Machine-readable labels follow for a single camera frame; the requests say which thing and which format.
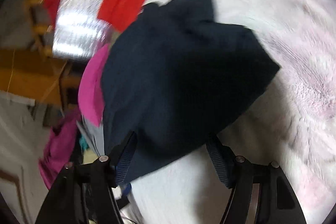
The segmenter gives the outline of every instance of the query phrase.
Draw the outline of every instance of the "pile of clothes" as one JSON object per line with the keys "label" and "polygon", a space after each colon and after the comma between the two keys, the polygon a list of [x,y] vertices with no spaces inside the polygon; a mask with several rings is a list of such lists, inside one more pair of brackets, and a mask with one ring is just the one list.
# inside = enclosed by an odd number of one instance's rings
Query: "pile of clothes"
{"label": "pile of clothes", "polygon": [[250,29],[215,22],[211,0],[149,3],[89,61],[79,109],[52,129],[41,175],[50,188],[78,131],[97,156],[134,132],[136,149],[120,183],[131,182],[234,122],[278,70]]}

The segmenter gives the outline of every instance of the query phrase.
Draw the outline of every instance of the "gray cloth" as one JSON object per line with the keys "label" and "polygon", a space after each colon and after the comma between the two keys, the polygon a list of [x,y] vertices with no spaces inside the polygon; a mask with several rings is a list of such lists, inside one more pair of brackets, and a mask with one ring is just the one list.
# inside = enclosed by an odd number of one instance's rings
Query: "gray cloth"
{"label": "gray cloth", "polygon": [[103,125],[101,124],[99,127],[96,127],[83,117],[82,121],[77,121],[77,126],[89,148],[98,156],[105,155]]}

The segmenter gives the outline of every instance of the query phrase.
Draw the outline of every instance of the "magenta cloth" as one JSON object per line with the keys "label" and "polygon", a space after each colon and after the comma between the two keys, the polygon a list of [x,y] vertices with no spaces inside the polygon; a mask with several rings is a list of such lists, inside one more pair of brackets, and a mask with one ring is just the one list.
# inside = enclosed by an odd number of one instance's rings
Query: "magenta cloth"
{"label": "magenta cloth", "polygon": [[70,159],[77,135],[76,121],[81,118],[81,112],[76,108],[50,130],[48,143],[43,150],[43,159],[39,159],[40,173],[48,189]]}
{"label": "magenta cloth", "polygon": [[109,56],[109,45],[104,45],[88,62],[78,91],[78,105],[82,115],[93,125],[100,125],[105,107],[100,79]]}

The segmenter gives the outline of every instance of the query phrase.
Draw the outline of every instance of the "cable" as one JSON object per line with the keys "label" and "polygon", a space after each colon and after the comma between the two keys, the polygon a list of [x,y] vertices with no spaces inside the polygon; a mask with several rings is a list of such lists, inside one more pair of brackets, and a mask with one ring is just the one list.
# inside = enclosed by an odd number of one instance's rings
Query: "cable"
{"label": "cable", "polygon": [[133,224],[138,224],[138,223],[136,223],[135,221],[133,221],[133,220],[127,218],[126,216],[122,216],[121,218],[122,218],[122,219],[126,219],[126,220],[132,222]]}

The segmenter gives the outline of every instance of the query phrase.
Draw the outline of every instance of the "white sheet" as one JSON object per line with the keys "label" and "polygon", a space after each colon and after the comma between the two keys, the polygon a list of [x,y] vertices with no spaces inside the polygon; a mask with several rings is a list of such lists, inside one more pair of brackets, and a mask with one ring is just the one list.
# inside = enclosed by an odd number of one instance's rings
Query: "white sheet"
{"label": "white sheet", "polygon": [[[336,202],[336,1],[213,2],[218,22],[254,30],[282,67],[221,139],[251,162],[278,161],[307,223],[322,223]],[[217,224],[230,194],[204,147],[132,185],[142,221],[150,224]]]}

